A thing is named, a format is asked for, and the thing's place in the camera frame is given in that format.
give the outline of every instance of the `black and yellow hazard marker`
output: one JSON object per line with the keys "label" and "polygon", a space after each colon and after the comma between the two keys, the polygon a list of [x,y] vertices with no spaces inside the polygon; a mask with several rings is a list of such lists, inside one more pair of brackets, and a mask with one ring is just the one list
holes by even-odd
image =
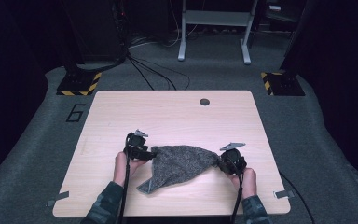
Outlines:
{"label": "black and yellow hazard marker", "polygon": [[305,95],[296,77],[287,78],[283,73],[261,73],[261,77],[268,95]]}
{"label": "black and yellow hazard marker", "polygon": [[57,95],[92,95],[100,80],[101,73],[95,75],[87,74],[82,77],[65,76],[57,88]]}

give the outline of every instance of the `small round object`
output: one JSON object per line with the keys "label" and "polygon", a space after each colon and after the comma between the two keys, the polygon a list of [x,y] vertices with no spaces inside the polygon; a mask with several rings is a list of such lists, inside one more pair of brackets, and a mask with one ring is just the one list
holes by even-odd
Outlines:
{"label": "small round object", "polygon": [[208,99],[202,98],[200,100],[201,105],[209,105],[211,102]]}

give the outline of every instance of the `wrist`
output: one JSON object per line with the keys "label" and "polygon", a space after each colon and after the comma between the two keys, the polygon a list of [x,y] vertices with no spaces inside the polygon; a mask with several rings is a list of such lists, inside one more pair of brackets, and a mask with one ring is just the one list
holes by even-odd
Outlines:
{"label": "wrist", "polygon": [[116,184],[118,184],[118,185],[120,185],[121,187],[124,188],[125,179],[122,179],[122,178],[113,178],[113,182],[115,182]]}
{"label": "wrist", "polygon": [[242,193],[242,198],[247,199],[247,198],[250,198],[250,197],[255,196],[255,195],[256,195],[255,193],[243,192]]}

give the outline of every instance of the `white table frame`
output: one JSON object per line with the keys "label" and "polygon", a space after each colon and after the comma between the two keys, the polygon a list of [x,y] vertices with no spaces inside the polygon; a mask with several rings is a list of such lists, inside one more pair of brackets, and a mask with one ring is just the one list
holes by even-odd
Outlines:
{"label": "white table frame", "polygon": [[243,26],[246,27],[245,35],[240,40],[243,62],[251,64],[251,58],[248,50],[248,39],[251,32],[252,23],[255,17],[255,9],[258,0],[254,0],[250,12],[222,12],[222,11],[199,11],[186,10],[186,0],[183,0],[182,9],[182,39],[179,48],[179,61],[185,60],[186,54],[186,25],[225,25],[225,26]]}

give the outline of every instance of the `sleeve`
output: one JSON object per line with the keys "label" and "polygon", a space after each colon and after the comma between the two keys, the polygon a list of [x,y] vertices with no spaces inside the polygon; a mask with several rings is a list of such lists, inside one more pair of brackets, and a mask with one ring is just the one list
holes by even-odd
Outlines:
{"label": "sleeve", "polygon": [[264,205],[257,195],[243,199],[242,207],[246,224],[272,224]]}
{"label": "sleeve", "polygon": [[110,182],[80,223],[115,223],[122,196],[123,188],[115,182]]}

